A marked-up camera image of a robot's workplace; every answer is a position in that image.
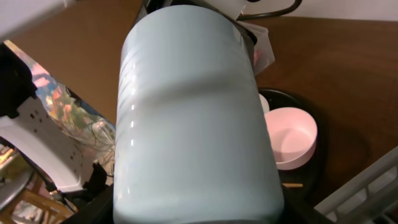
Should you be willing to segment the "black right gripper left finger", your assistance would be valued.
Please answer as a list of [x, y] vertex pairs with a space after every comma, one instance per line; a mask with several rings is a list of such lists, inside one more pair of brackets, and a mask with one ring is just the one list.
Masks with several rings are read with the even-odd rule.
[[64, 220], [62, 224], [114, 224], [113, 189], [112, 184], [78, 213]]

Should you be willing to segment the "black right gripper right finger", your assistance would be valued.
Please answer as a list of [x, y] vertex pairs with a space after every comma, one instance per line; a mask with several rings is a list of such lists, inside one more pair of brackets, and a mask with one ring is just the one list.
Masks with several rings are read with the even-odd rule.
[[281, 224], [334, 224], [327, 217], [293, 194], [288, 188], [282, 187], [284, 209], [279, 217]]

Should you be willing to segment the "wooden chopstick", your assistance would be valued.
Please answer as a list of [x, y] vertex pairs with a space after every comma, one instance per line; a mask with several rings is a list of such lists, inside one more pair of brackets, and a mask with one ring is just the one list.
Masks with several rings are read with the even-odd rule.
[[282, 185], [287, 188], [302, 188], [303, 187], [303, 184], [298, 184], [298, 183], [282, 183]]

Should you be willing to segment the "pink plastic bowl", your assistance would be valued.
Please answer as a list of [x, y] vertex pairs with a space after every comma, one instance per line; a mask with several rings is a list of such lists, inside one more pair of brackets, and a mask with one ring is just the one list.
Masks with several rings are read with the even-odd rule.
[[264, 115], [276, 166], [294, 170], [314, 155], [318, 126], [308, 112], [293, 107], [277, 108]]

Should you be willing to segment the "light blue plastic cup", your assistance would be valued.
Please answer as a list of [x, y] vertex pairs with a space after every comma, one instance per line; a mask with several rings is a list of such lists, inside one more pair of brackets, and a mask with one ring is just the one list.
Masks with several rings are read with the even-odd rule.
[[284, 198], [244, 38], [227, 18], [177, 5], [123, 45], [115, 223], [275, 223]]

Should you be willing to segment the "small white cup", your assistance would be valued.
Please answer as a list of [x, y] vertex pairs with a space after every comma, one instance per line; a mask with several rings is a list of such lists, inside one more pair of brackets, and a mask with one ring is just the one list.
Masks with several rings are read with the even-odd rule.
[[259, 94], [259, 98], [261, 101], [263, 113], [264, 114], [268, 113], [270, 111], [270, 108], [269, 108], [269, 103], [268, 103], [267, 99], [262, 94]]

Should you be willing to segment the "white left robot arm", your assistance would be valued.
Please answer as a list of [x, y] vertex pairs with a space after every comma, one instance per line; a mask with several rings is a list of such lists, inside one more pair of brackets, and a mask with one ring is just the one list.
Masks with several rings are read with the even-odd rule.
[[82, 190], [93, 173], [92, 160], [55, 124], [40, 99], [26, 99], [17, 112], [16, 118], [1, 118], [1, 137], [39, 166], [61, 192]]

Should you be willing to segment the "grey dishwasher rack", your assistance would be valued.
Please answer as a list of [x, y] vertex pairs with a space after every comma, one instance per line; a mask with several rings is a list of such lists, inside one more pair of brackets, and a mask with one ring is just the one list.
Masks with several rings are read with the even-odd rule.
[[333, 223], [397, 223], [397, 148], [315, 206]]

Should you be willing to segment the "clear plastic waste bin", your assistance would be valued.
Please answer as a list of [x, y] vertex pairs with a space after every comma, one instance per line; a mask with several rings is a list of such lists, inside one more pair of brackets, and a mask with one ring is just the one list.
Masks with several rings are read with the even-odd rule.
[[239, 23], [250, 30], [257, 38], [257, 43], [254, 45], [254, 75], [257, 76], [275, 62], [274, 53], [269, 40], [269, 31], [262, 26], [247, 22]]

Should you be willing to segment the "round black serving tray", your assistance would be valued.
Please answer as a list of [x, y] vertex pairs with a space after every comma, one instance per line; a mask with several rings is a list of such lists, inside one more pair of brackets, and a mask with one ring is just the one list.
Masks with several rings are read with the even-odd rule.
[[297, 94], [273, 88], [260, 88], [258, 91], [267, 99], [272, 110], [282, 107], [299, 108], [308, 112], [315, 119], [318, 126], [318, 136], [315, 152], [311, 159], [302, 167], [294, 170], [281, 170], [279, 172], [280, 179], [283, 182], [303, 184], [303, 187], [292, 189], [291, 191], [299, 198], [310, 201], [317, 187], [320, 185], [321, 176], [324, 173], [328, 157], [327, 125], [324, 122], [322, 114], [319, 113], [317, 107], [310, 101]]

